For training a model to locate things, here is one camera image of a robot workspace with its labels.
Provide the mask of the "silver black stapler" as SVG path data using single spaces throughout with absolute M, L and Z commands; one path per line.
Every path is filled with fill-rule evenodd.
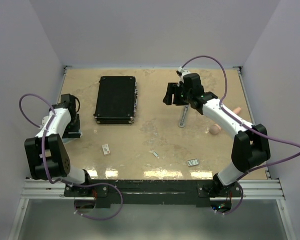
M 180 119 L 178 121 L 178 127 L 179 128 L 184 128 L 185 127 L 188 111 L 189 111 L 189 105 L 185 105 L 183 107 L 183 110 L 181 111 L 181 116 L 180 116 Z

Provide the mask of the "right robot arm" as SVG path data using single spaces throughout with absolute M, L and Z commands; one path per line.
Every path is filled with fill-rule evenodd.
M 166 105 L 190 106 L 217 123 L 233 139 L 231 163 L 213 177 L 211 193 L 225 196 L 244 173 L 270 158 L 265 126 L 253 125 L 221 105 L 212 92 L 205 92 L 199 74 L 177 72 L 179 82 L 168 83 L 163 99 Z

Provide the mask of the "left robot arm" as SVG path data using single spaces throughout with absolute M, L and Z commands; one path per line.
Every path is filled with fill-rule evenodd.
M 52 184 L 64 182 L 76 186 L 76 191 L 82 196 L 88 196 L 93 191 L 93 184 L 85 169 L 71 165 L 69 155 L 64 146 L 68 140 L 79 139 L 80 104 L 78 98 L 72 94 L 61 95 L 60 102 L 51 105 L 41 96 L 28 93 L 19 100 L 22 109 L 22 100 L 27 96 L 41 99 L 49 106 L 49 114 L 40 126 L 35 137 L 25 140 L 25 152 L 31 177 L 35 180 L 47 180 Z

